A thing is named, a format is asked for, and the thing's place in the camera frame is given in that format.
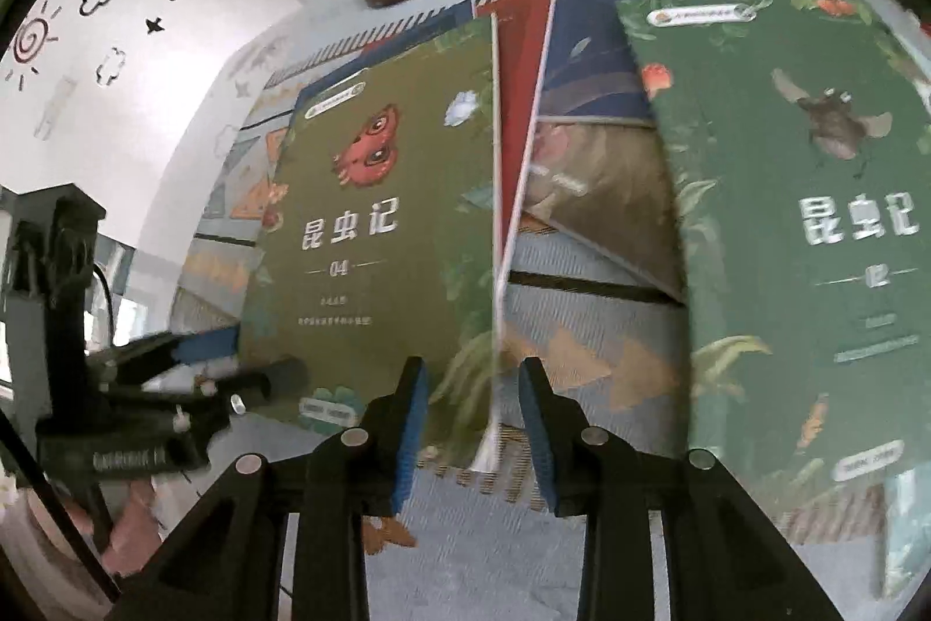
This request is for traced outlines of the person's left hand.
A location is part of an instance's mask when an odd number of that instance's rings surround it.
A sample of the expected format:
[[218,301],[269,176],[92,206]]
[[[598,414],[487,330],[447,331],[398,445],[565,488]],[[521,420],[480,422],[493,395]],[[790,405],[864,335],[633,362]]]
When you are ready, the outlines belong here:
[[115,522],[101,564],[107,574],[129,577],[147,565],[162,544],[161,523],[156,517],[156,490],[150,481],[128,485],[128,498]]

